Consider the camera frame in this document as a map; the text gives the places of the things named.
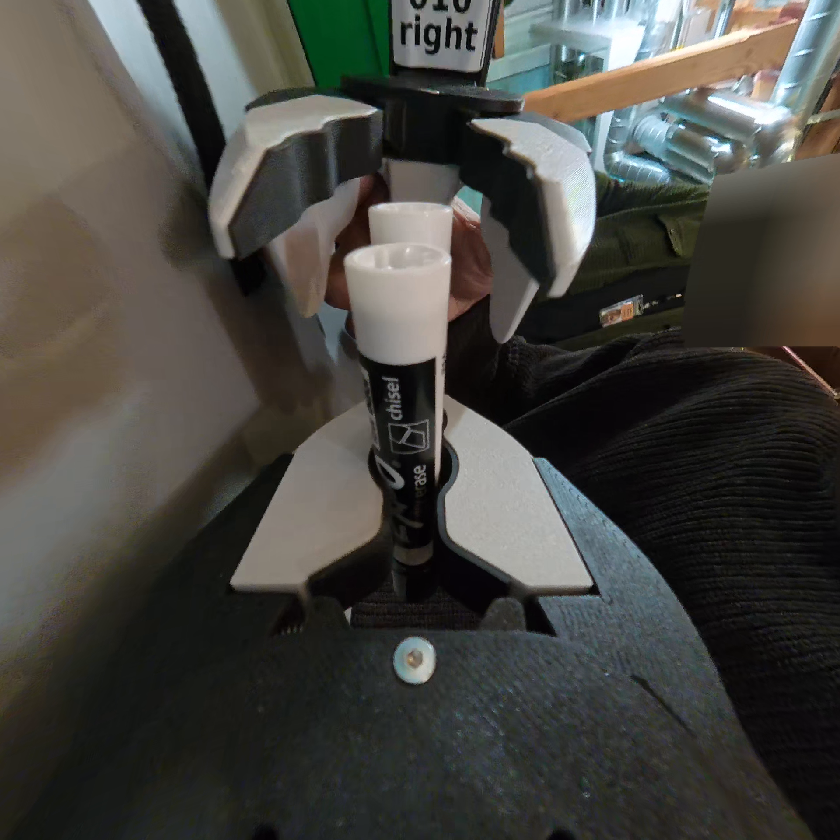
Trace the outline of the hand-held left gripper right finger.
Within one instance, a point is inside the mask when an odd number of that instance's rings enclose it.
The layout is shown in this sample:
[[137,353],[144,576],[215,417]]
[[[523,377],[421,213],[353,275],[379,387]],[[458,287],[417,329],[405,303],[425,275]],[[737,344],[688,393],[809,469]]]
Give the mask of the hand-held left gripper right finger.
[[450,477],[444,537],[513,589],[591,589],[592,576],[534,458],[509,433],[444,397]]

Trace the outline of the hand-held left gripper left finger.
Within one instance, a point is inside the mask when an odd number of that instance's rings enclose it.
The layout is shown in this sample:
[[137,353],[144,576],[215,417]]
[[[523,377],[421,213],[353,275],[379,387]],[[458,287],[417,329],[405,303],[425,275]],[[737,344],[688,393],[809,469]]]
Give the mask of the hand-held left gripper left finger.
[[316,574],[374,539],[383,496],[369,471],[370,448],[363,402],[297,447],[230,579],[236,592],[304,592]]

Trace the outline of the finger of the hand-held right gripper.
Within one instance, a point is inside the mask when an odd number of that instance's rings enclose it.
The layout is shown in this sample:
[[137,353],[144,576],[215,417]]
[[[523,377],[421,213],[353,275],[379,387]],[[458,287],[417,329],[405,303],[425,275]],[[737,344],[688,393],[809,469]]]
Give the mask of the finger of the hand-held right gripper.
[[577,130],[540,115],[474,119],[461,181],[482,195],[493,274],[490,328],[509,341],[534,298],[561,298],[595,228],[595,175]]
[[358,206],[361,179],[382,165],[382,110],[311,93],[248,110],[209,193],[220,256],[263,249],[300,315],[326,296],[336,237]]

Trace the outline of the black dry erase marker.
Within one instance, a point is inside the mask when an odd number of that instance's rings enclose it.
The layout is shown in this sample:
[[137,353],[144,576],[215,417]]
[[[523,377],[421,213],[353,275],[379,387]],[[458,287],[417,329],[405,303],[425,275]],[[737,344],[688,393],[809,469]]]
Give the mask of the black dry erase marker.
[[378,361],[435,359],[437,398],[445,382],[446,331],[453,260],[454,212],[448,205],[388,203],[370,209],[370,300],[367,311],[385,323],[388,350]]
[[451,258],[430,245],[357,248],[344,260],[371,472],[383,490],[397,597],[436,589],[436,498],[444,429]]

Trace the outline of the person's right hand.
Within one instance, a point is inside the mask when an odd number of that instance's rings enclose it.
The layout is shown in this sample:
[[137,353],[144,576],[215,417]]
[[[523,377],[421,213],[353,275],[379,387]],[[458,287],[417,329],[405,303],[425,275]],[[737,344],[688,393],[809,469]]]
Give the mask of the person's right hand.
[[[367,175],[361,179],[354,215],[337,236],[329,263],[324,300],[331,307],[350,310],[344,259],[352,251],[371,244],[369,208],[387,203],[389,199],[389,189],[381,175]],[[450,250],[453,267],[448,320],[454,321],[490,294],[493,274],[490,253],[482,237],[480,216],[457,196],[451,206],[454,211]]]

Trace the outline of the green plastic bin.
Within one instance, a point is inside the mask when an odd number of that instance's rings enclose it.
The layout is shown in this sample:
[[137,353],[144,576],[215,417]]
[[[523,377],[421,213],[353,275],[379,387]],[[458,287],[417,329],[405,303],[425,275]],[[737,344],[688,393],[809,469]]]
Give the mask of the green plastic bin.
[[336,88],[345,76],[387,77],[387,1],[289,1],[314,84]]

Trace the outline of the wooden beam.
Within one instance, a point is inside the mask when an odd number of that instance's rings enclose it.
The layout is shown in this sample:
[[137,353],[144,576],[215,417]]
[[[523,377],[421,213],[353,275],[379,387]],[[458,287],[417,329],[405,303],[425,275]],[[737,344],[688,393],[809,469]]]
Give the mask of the wooden beam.
[[738,79],[784,62],[799,23],[740,30],[597,75],[531,91],[523,110],[574,123],[692,88]]

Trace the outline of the person's black knit clothing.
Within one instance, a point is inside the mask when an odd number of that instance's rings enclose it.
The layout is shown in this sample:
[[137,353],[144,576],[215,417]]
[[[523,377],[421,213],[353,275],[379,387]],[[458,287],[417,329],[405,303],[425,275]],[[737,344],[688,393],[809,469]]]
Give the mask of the person's black knit clothing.
[[448,327],[446,390],[636,543],[816,838],[839,834],[838,405],[804,373],[678,330],[570,352]]

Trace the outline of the silver ventilation duct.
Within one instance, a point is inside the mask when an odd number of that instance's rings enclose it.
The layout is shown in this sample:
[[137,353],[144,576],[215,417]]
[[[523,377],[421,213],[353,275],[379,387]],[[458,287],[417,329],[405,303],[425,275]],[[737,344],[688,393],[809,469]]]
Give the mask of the silver ventilation duct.
[[789,2],[785,58],[614,112],[603,171],[620,181],[708,186],[717,175],[794,159],[838,75],[838,2]]

